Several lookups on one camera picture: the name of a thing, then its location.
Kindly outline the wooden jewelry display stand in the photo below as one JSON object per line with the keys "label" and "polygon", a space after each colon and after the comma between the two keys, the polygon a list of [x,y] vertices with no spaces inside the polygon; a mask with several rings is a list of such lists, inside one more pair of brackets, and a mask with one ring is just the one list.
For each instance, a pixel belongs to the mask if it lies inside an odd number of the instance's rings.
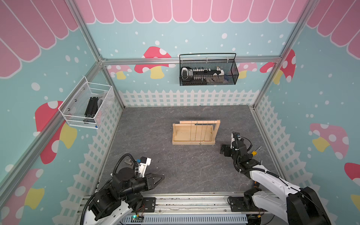
{"label": "wooden jewelry display stand", "polygon": [[214,145],[220,127],[215,121],[180,121],[173,124],[173,145]]}

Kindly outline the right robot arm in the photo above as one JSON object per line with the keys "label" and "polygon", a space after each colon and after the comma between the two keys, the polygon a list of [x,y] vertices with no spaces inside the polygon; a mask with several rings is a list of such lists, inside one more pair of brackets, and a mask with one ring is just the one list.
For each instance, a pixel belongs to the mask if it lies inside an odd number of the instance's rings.
{"label": "right robot arm", "polygon": [[317,195],[310,187],[299,187],[268,170],[254,159],[257,151],[246,146],[240,133],[231,134],[230,145],[221,146],[221,154],[231,157],[233,166],[241,173],[273,193],[266,194],[258,186],[244,194],[247,208],[255,206],[284,220],[289,225],[329,225],[331,221]]}

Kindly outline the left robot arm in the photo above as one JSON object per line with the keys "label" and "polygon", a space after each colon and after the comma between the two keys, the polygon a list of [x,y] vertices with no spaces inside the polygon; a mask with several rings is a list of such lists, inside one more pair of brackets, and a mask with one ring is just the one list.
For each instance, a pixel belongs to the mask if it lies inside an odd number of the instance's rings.
{"label": "left robot arm", "polygon": [[134,157],[126,153],[116,163],[111,178],[97,192],[92,194],[84,205],[81,213],[81,225],[89,225],[86,216],[91,218],[96,225],[116,210],[119,212],[114,218],[124,215],[121,206],[126,206],[135,214],[132,221],[140,222],[144,213],[155,211],[155,197],[144,197],[143,192],[155,189],[164,179],[163,174],[146,174],[146,168],[151,164],[151,159]]}

